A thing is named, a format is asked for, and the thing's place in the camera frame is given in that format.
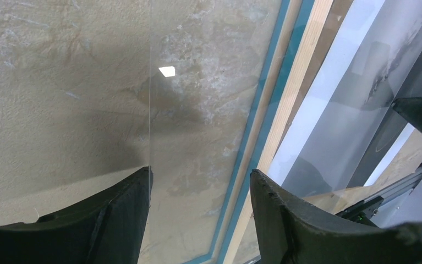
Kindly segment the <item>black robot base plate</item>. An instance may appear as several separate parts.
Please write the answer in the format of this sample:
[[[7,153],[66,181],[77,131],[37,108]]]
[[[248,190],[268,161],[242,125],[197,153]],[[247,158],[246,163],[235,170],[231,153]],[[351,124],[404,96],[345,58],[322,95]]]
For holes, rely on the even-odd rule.
[[[377,227],[377,225],[371,221],[371,218],[377,214],[377,210],[382,205],[383,201],[384,198],[382,196],[376,196],[367,201],[361,200],[345,210],[338,212],[336,216],[355,223]]]

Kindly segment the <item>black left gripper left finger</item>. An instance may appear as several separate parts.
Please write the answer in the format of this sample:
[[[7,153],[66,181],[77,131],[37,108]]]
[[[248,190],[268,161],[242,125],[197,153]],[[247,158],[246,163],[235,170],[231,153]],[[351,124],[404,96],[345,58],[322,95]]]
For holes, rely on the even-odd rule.
[[[0,263],[137,263],[153,178],[142,167],[34,223],[0,226]]]

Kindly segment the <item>blue wooden picture frame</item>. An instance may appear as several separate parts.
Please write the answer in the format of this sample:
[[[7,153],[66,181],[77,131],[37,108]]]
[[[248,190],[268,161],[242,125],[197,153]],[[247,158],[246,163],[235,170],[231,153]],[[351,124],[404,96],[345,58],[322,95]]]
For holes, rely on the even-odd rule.
[[[284,124],[280,108],[293,109],[297,92],[288,82],[305,74],[333,1],[282,1],[257,83],[242,142],[208,253],[192,263],[231,263],[252,214],[250,171],[263,171],[274,157]]]

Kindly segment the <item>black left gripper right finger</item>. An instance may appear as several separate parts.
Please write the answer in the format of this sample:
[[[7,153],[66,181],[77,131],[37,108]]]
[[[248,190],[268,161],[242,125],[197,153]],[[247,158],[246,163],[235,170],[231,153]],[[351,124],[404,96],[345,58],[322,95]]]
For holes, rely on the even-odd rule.
[[[258,169],[250,196],[261,263],[422,263],[422,223],[381,229],[330,214]]]

